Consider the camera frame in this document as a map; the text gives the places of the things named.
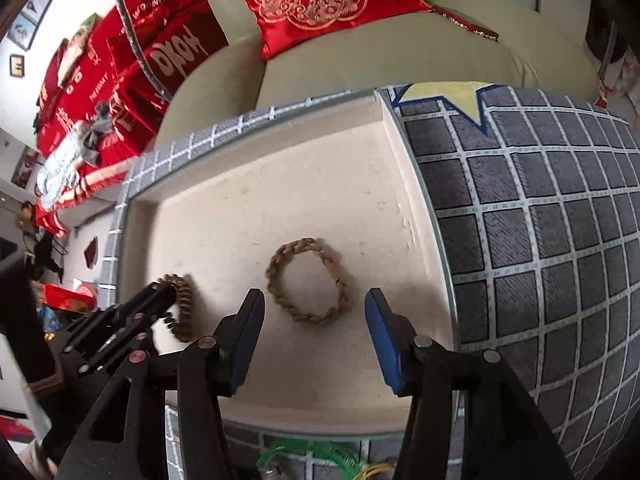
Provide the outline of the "red covered sofa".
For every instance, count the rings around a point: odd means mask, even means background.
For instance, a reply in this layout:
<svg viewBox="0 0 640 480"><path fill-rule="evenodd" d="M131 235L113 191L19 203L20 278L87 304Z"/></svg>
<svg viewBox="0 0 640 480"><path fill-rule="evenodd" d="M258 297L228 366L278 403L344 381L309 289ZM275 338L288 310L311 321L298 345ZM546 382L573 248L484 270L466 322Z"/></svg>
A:
<svg viewBox="0 0 640 480"><path fill-rule="evenodd" d="M170 93L227 43L207 0L124 0L146 62ZM130 165L160 131L167 102L142 72L117 10L93 18L52 56L38 98L36 145L44 158L64 148L78 122L98 119L108 107L112 126L100 134L98 162L70 164L72 180L53 205L37 200L35 222L63 236L64 214L125 179Z"/></svg>

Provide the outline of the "grey checked tablecloth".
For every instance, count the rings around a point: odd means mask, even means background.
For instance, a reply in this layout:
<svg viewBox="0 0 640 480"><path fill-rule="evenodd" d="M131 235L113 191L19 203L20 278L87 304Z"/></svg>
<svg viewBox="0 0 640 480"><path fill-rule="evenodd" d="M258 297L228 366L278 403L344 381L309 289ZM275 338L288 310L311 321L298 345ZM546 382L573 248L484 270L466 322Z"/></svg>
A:
<svg viewBox="0 0 640 480"><path fill-rule="evenodd" d="M639 135L622 118L501 86L477 86L465 112L410 84L209 125L132 165L99 304L181 274L208 334L303 237L334 260L349 306L314 324L267 301L246 382L220 404L250 457L280 437L398 454L409 400L378 366L372 288L442 346L498 352L578 479L638 420Z"/></svg>

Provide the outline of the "grey crumpled garment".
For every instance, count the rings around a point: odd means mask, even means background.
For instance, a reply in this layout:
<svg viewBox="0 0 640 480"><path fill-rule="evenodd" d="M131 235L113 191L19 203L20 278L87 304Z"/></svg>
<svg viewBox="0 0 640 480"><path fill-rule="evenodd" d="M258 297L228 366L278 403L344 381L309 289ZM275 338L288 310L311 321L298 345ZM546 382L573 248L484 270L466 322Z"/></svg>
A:
<svg viewBox="0 0 640 480"><path fill-rule="evenodd" d="M113 131L113 122L107 102L101 101L96 104L94 111L96 118L82 138L81 158L88 165L97 167L100 164L99 144L107 133Z"/></svg>

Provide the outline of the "red snack box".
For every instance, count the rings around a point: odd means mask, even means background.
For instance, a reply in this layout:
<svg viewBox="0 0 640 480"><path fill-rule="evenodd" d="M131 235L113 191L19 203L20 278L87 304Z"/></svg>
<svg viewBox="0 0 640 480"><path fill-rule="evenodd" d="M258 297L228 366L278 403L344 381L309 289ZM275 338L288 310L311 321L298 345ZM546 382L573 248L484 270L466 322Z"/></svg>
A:
<svg viewBox="0 0 640 480"><path fill-rule="evenodd" d="M79 285L75 290L44 284L42 298L48 307L68 312L86 313L96 308L96 293L85 284Z"/></svg>

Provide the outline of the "white crumpled blanket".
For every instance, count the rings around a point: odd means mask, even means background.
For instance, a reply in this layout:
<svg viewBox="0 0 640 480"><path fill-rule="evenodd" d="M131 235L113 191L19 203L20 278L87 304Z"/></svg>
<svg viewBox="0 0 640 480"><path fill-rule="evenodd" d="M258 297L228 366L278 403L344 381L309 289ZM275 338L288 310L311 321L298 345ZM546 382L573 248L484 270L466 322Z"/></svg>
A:
<svg viewBox="0 0 640 480"><path fill-rule="evenodd" d="M75 131L66 134L60 145L49 155L39 169L36 189L40 193L39 205L52 210L66 188L73 188L78 180L82 158L81 137Z"/></svg>

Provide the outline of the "black double picture frame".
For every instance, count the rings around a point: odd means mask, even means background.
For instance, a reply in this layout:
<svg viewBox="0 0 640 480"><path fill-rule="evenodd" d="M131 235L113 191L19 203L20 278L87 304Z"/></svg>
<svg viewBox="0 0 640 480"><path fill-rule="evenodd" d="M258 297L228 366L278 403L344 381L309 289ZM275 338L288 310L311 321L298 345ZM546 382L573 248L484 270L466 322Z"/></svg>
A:
<svg viewBox="0 0 640 480"><path fill-rule="evenodd" d="M28 0L21 12L14 18L6 38L21 50L28 51L51 3L52 0Z"/></svg>

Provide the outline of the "shallow grey cardboard tray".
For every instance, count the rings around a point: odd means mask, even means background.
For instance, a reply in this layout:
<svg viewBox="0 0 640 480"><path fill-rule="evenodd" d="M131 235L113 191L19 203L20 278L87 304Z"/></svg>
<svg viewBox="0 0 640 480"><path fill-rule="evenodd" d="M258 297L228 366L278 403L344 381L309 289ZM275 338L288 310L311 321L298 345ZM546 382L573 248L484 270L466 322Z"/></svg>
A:
<svg viewBox="0 0 640 480"><path fill-rule="evenodd" d="M265 321L239 391L221 401L239 425L296 434L382 434L405 427L409 400L386 385L364 315L368 290L422 334L454 346L450 285L427 194L399 122L377 93L341 100L210 148L126 206L115 300L166 274L191 284L193 331L213 333L271 258L311 237L276 282L304 313L346 311L326 324L297 322L266 301Z"/></svg>

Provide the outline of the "small black picture frame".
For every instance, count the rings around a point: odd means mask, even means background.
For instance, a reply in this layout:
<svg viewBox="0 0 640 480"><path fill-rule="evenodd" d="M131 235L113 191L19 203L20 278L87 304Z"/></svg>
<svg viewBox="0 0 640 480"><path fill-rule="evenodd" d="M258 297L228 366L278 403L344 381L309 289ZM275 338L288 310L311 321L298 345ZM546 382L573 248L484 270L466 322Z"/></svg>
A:
<svg viewBox="0 0 640 480"><path fill-rule="evenodd" d="M25 58L23 55L10 55L10 76L14 78L23 78L25 76Z"/></svg>

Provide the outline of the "green translucent bangle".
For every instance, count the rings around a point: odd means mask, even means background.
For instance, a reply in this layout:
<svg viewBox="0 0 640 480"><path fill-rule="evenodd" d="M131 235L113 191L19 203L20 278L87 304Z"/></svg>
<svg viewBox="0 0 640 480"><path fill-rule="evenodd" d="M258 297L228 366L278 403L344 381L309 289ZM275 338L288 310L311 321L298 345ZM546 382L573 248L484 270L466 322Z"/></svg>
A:
<svg viewBox="0 0 640 480"><path fill-rule="evenodd" d="M280 458L315 460L333 466L342 479L359 479L369 464L344 444L297 438L275 438L260 454L257 469L263 479L284 479Z"/></svg>

